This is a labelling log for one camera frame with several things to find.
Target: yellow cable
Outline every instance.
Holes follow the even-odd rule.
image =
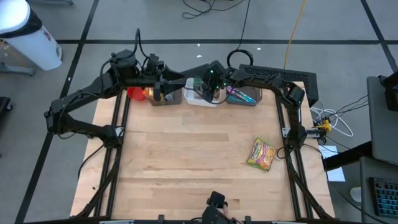
[[[18,56],[17,53],[15,53],[15,52],[13,52],[12,50],[10,50],[9,48],[7,48],[6,45],[4,44],[4,41],[5,41],[5,40],[0,41],[1,47],[2,47],[6,52],[10,53],[10,54],[18,61],[19,65],[24,66],[25,63],[24,63],[23,59],[21,59],[20,56]]]
[[[303,14],[304,6],[305,6],[306,2],[307,2],[307,0],[303,0],[303,3],[301,4],[300,13],[298,14],[298,17],[297,17],[297,20],[296,20],[296,24],[294,25],[294,28],[293,28],[292,35],[290,36],[289,43],[287,44],[286,54],[285,54],[284,69],[286,69],[286,63],[287,63],[287,57],[289,56],[290,44],[292,43],[292,39],[293,39],[294,33],[296,32],[296,29],[297,29],[297,25],[299,24],[299,22],[301,20],[301,15]]]

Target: white trash can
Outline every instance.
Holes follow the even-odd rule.
[[[58,68],[62,48],[25,0],[0,0],[0,39],[31,59],[42,70]]]

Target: chip bag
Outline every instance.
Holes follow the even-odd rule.
[[[257,138],[247,163],[251,166],[269,171],[276,149]]]

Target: white cable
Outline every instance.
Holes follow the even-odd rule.
[[[316,108],[316,107],[314,107],[314,106],[311,107],[310,110],[311,110],[312,112],[314,112],[314,113],[317,114],[317,118],[316,118],[316,119],[312,119],[313,121],[317,122],[317,121],[319,121],[320,119],[322,119],[322,113],[324,113],[324,114],[325,114],[325,113],[331,114],[331,116],[335,116],[335,117],[336,117],[336,119],[335,119],[336,122],[335,122],[334,124],[331,124],[331,128],[333,128],[334,130],[340,132],[341,134],[344,134],[345,136],[348,136],[348,137],[353,137],[353,136],[354,136],[354,133],[353,133],[353,131],[351,130],[351,128],[349,128],[348,124],[347,124],[342,118],[340,118],[340,117],[338,116],[338,114],[336,113],[335,110],[333,110],[333,109],[324,109],[324,110],[323,110],[323,109],[320,109],[320,108]],[[344,125],[344,126],[347,128],[347,130],[349,131],[349,134],[343,132],[342,130],[340,130],[340,129],[338,129],[338,128],[336,128],[338,121],[341,121],[341,122],[343,123],[343,125]]]

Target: paper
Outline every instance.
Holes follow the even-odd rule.
[[[336,146],[321,146],[319,145],[319,150],[322,153],[324,159],[337,155],[337,148]],[[339,167],[337,169],[331,170],[327,172],[329,181],[332,182],[346,182],[344,178],[343,168]]]

